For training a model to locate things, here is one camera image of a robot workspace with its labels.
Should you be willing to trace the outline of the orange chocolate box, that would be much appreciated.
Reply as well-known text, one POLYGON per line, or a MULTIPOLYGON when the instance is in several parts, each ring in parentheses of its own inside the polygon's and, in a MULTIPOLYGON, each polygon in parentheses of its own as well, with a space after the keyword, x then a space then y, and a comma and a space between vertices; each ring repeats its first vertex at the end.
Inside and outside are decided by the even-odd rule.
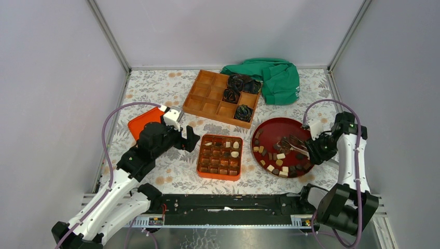
POLYGON ((238 181, 241 176, 242 151, 243 139, 240 137, 206 134, 201 139, 196 172, 202 178, 238 181), (223 143, 223 146, 217 147, 218 142, 223 143), (225 147, 226 142, 231 142, 229 148, 225 147), (234 142, 240 144, 238 149, 233 148, 234 142), (232 151, 238 151, 239 157, 233 158, 230 155, 232 151))

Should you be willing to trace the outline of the metal serving tongs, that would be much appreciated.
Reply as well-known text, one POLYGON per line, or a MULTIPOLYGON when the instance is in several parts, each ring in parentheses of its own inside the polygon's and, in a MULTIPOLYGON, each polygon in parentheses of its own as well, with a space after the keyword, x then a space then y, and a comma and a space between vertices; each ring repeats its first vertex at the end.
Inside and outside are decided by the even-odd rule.
POLYGON ((281 138, 281 145, 309 157, 305 143, 294 135, 281 138))

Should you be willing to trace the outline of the orange box lid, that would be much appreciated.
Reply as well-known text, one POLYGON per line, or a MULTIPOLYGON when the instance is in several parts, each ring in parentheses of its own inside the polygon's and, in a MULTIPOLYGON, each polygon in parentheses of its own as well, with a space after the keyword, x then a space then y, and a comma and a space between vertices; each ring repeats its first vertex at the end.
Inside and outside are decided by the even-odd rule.
POLYGON ((144 127, 150 122, 161 123, 161 117, 167 110, 167 107, 161 105, 160 107, 154 107, 140 116, 130 120, 128 122, 128 129, 131 132, 135 141, 140 137, 140 133, 144 130, 144 127))

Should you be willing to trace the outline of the red round plate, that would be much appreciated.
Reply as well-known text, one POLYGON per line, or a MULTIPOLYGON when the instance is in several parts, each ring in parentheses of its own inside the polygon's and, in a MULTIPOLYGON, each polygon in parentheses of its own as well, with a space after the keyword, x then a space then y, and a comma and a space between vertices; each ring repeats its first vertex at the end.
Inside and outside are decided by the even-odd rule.
POLYGON ((268 173, 297 178, 307 174, 314 166, 309 157, 281 145, 281 138, 294 135, 305 143, 310 132, 301 123, 289 118, 272 118, 261 123, 251 136, 254 158, 268 173))

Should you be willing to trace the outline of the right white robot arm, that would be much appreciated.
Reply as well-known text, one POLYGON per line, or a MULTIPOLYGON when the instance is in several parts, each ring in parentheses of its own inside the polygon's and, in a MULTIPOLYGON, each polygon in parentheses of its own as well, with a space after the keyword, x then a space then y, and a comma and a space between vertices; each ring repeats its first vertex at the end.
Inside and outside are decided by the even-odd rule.
POLYGON ((329 132, 313 119, 302 128, 311 134, 305 141, 311 164, 319 165, 338 156, 339 173, 337 183, 328 191, 313 184, 304 187, 297 200, 299 210, 310 214, 316 209, 319 224, 357 235, 379 206, 365 173, 367 128, 359 125, 356 115, 350 112, 338 113, 329 132))

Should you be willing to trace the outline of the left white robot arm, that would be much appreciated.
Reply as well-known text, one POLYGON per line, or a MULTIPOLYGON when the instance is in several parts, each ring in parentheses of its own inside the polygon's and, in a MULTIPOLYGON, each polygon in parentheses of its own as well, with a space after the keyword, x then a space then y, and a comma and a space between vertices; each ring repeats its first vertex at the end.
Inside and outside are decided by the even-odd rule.
POLYGON ((155 167, 156 159, 174 147, 191 152, 200 136, 191 126, 182 128, 150 122, 140 132, 136 145, 124 153, 117 168, 92 200, 68 222, 52 228, 56 248, 103 248, 109 239, 138 215, 155 213, 161 206, 161 192, 151 184, 141 184, 155 167))

